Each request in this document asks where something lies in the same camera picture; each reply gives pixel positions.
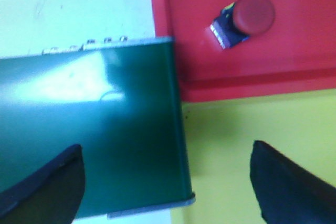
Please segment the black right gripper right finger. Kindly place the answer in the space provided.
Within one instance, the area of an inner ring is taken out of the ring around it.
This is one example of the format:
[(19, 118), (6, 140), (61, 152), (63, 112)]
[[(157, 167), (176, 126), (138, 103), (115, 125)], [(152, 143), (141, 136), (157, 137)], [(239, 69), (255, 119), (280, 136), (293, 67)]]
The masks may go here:
[(266, 223), (335, 223), (335, 187), (264, 141), (254, 141), (250, 180)]

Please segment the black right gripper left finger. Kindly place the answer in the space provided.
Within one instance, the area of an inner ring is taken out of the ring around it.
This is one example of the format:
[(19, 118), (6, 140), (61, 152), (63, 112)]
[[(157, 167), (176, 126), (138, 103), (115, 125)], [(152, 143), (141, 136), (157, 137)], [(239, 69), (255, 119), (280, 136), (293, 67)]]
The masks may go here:
[(75, 144), (1, 192), (1, 223), (72, 223), (85, 188), (82, 147)]

